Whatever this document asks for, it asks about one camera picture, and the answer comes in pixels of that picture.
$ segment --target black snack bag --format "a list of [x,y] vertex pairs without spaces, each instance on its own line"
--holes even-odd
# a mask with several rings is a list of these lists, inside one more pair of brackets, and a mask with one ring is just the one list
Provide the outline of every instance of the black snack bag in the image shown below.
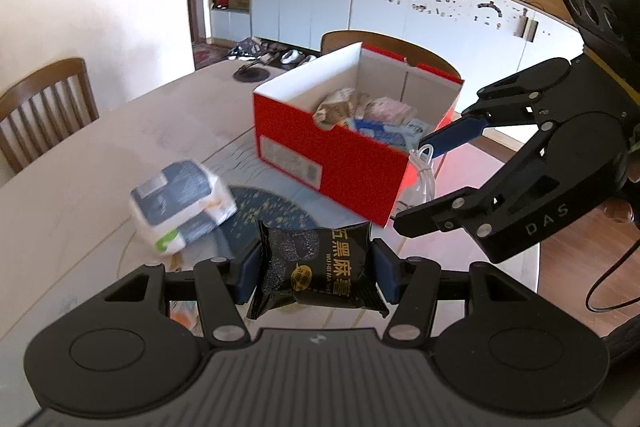
[[295,302],[332,308],[389,310],[382,300],[369,251],[371,223],[343,229],[276,229],[258,221],[262,261],[254,298],[246,314]]

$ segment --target black cord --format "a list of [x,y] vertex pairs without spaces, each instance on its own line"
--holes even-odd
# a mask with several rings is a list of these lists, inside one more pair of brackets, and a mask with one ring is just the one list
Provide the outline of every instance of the black cord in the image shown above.
[[587,297],[584,300],[584,305],[587,306],[587,309],[590,312],[594,312],[594,313],[610,312],[610,311],[613,311],[613,310],[619,310],[620,308],[624,308],[626,306],[630,306],[631,304],[635,304],[636,302],[640,301],[640,297],[636,297],[635,299],[631,299],[630,301],[623,302],[623,303],[620,303],[620,304],[614,304],[613,306],[607,306],[606,308],[594,308],[593,306],[591,306],[591,304],[589,304],[589,300],[591,299],[591,295],[593,295],[593,292],[598,289],[598,286],[600,286],[605,281],[605,279],[607,277],[609,277],[609,275],[611,275],[618,268],[620,268],[620,266],[627,259],[629,259],[629,257],[632,256],[632,254],[638,249],[638,247],[640,247],[640,239],[638,239],[633,244],[633,246],[631,248],[629,248],[629,250],[627,250],[625,252],[625,254],[620,259],[618,259],[615,263],[613,263],[611,268],[609,268],[606,272],[604,272],[600,277],[598,277],[598,280],[596,280],[596,282],[593,283],[593,286],[587,292]]

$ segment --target open box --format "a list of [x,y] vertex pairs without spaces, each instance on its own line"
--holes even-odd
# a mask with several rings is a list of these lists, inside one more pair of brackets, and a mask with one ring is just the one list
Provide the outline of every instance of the open box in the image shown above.
[[316,125],[319,103],[342,87],[408,103],[417,118],[438,127],[449,123],[462,80],[424,64],[412,67],[401,55],[359,42],[254,90],[258,156],[384,226],[400,188],[415,180],[415,169],[405,153],[338,125]]

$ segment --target tissue box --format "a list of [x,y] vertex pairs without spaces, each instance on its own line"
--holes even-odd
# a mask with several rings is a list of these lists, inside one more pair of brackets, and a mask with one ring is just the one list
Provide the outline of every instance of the tissue box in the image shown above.
[[319,103],[342,87],[409,103],[417,118],[442,126],[450,121],[462,80],[424,64],[411,67],[400,55],[357,43],[254,90],[260,158],[384,226],[400,188],[415,180],[415,169],[407,169],[405,153],[341,126],[322,130],[315,124]]
[[134,188],[129,210],[140,235],[160,255],[171,255],[231,217],[236,202],[220,178],[185,160]]

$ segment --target snack package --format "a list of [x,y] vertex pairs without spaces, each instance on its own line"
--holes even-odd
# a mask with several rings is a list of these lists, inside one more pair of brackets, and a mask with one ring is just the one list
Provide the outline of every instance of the snack package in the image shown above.
[[358,93],[353,87],[343,87],[322,100],[314,114],[314,121],[331,126],[345,118],[363,118],[370,100],[368,94]]
[[383,96],[367,104],[364,119],[390,123],[391,125],[403,125],[415,118],[417,113],[415,107]]
[[140,235],[160,255],[171,255],[231,217],[236,202],[213,172],[185,160],[134,188],[129,210]]
[[417,118],[412,118],[405,125],[391,125],[373,120],[346,118],[340,122],[340,125],[406,153],[411,149],[416,149],[420,138],[433,130],[433,126]]
[[262,263],[247,318],[299,303],[334,308],[388,309],[369,250],[371,223],[343,229],[276,229],[258,222]]

